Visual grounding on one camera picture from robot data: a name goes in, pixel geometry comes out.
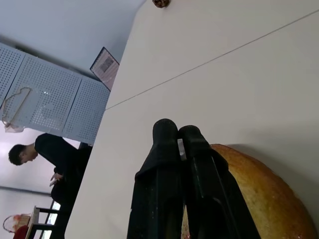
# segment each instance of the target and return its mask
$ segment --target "perforated metal panel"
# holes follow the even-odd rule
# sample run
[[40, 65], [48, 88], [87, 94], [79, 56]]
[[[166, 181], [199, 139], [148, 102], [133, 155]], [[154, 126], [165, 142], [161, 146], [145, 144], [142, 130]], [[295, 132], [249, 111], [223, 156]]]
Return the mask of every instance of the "perforated metal panel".
[[80, 74], [26, 54], [8, 97], [23, 87], [30, 87], [32, 91], [19, 111], [25, 91], [6, 103], [5, 121], [62, 135], [81, 79]]
[[83, 77], [63, 137], [93, 144], [109, 96], [110, 91], [103, 83]]
[[25, 56], [24, 52], [0, 43], [0, 106]]

